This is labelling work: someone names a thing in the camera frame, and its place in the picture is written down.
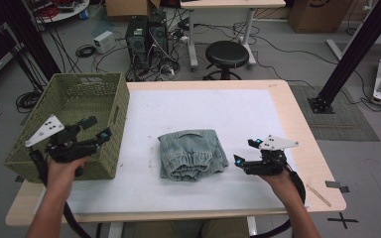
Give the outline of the person's left hand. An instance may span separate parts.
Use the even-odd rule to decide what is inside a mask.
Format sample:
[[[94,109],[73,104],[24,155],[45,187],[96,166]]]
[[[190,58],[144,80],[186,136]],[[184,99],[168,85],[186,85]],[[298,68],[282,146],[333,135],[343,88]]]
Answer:
[[[80,158],[70,163],[58,163],[55,160],[49,162],[48,188],[71,190],[75,177],[75,170],[83,168],[87,158]]]

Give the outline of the black tape piece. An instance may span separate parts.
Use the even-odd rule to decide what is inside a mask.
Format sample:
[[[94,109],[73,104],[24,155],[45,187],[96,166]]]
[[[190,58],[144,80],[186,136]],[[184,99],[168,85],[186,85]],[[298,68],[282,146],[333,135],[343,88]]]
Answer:
[[[341,193],[348,193],[348,192],[350,192],[348,186],[341,185],[340,182],[338,182],[338,181],[326,180],[325,181],[325,185],[326,185],[326,187],[337,188],[337,189],[340,190]]]

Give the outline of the white foam mat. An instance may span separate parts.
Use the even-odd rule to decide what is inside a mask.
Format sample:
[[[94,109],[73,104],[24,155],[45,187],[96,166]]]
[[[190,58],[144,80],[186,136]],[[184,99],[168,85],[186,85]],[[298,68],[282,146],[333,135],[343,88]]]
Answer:
[[[78,180],[68,204],[75,214],[214,211],[279,211],[269,185],[235,165],[196,182],[160,175],[159,138],[167,133],[212,129],[227,160],[259,159],[251,139],[285,131],[266,89],[133,90],[120,144],[116,176]]]

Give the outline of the person's right hand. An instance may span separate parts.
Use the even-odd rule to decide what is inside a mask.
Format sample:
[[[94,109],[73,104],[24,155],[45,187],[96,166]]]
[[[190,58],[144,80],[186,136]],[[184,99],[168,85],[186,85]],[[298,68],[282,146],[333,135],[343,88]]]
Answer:
[[[290,194],[298,195],[297,189],[291,181],[289,173],[286,171],[282,171],[279,175],[275,176],[261,176],[261,179],[273,189],[278,197]]]

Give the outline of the light blue denim skirt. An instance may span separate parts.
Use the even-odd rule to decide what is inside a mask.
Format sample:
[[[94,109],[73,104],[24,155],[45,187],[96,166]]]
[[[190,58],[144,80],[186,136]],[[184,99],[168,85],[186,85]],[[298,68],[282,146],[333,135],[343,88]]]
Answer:
[[[191,181],[222,173],[228,160],[212,129],[183,130],[162,135],[160,142],[163,179]]]

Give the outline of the small cardboard box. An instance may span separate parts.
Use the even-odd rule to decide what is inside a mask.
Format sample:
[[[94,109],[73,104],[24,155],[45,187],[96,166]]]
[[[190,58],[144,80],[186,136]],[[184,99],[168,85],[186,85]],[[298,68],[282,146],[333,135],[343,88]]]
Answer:
[[[159,8],[161,0],[105,0],[106,12],[110,17],[148,15]]]

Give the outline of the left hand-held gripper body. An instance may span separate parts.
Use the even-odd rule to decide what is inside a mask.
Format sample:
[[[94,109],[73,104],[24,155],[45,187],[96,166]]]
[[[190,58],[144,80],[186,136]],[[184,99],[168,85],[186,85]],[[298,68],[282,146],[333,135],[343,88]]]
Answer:
[[[49,139],[47,153],[58,163],[70,163],[91,156],[99,149],[99,144],[95,143],[95,139],[79,142],[77,135],[81,131],[76,127],[76,123],[64,125],[56,115],[51,115],[25,142],[25,146],[32,149],[39,142]]]

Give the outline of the green woven basket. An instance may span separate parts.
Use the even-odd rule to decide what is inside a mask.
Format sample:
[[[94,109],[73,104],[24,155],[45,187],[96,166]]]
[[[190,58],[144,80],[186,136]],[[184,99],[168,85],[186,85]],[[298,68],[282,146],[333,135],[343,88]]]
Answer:
[[[116,175],[130,93],[121,72],[56,73],[31,112],[15,141],[4,166],[29,182],[39,182],[39,174],[25,142],[55,115],[65,125],[94,116],[97,123],[79,133],[80,141],[89,140],[102,130],[111,131],[110,140],[92,155],[81,180],[113,179]]]

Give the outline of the large cardboard box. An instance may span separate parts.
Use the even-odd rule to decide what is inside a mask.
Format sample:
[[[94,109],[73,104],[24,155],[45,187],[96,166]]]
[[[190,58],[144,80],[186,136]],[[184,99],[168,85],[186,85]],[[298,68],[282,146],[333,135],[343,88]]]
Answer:
[[[332,33],[340,26],[353,0],[295,0],[289,24],[296,33]]]

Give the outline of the thin wooden stick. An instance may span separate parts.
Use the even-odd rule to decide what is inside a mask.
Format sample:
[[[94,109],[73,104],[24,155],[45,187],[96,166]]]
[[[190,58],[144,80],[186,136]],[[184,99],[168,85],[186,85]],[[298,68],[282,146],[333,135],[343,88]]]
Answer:
[[[306,185],[306,187],[318,198],[320,199],[325,205],[328,207],[331,207],[331,203],[324,197],[322,196],[316,189],[314,189],[312,186],[309,184]]]

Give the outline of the person's olive trousers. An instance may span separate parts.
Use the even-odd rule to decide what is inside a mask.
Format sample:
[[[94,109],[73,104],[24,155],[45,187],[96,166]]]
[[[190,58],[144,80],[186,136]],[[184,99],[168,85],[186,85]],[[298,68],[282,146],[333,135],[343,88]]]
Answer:
[[[149,221],[134,225],[132,238],[249,238],[247,219]]]

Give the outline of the black metal post with base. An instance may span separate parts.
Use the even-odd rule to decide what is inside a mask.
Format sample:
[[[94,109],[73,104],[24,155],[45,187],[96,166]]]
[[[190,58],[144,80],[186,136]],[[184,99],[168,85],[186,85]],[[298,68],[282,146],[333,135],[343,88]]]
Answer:
[[[367,15],[362,26],[354,34],[341,60],[330,75],[317,97],[309,98],[310,108],[315,114],[332,114],[331,103],[348,81],[362,59],[381,35],[381,0]]]

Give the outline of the black tape cross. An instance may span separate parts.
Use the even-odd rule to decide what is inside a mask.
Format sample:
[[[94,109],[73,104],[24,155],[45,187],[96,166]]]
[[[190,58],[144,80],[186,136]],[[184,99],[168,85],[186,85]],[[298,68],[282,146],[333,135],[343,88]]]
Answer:
[[[353,219],[353,218],[347,218],[343,215],[342,212],[339,212],[338,215],[336,217],[328,217],[326,219],[328,222],[338,222],[338,223],[341,223],[342,224],[342,227],[344,229],[347,229],[348,228],[348,225],[350,223],[358,223],[358,220],[357,219]]]

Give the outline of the light wooden table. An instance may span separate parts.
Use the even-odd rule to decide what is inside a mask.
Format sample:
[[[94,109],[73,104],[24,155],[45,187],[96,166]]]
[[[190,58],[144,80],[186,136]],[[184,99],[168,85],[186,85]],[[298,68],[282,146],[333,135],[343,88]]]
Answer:
[[[295,99],[284,80],[214,80],[214,81],[159,81],[127,82],[129,93],[133,90],[189,90],[189,89],[266,89],[270,92],[286,138],[299,143],[298,147],[286,150],[291,167],[297,171],[305,186],[309,184],[324,196],[331,207],[325,205],[306,187],[306,207],[310,212],[341,211],[346,203],[340,191],[326,187],[325,181],[333,175],[318,147],[318,143]],[[156,212],[156,213],[97,213],[74,214],[80,222],[183,220],[220,217],[242,217],[263,214],[280,214],[279,211],[214,211],[214,212]]]

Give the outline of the round white table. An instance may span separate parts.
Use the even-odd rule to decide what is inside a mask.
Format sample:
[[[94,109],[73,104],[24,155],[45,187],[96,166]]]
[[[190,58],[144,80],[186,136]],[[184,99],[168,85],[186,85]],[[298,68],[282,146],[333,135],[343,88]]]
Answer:
[[[52,23],[78,16],[90,0],[26,0],[37,23]]]

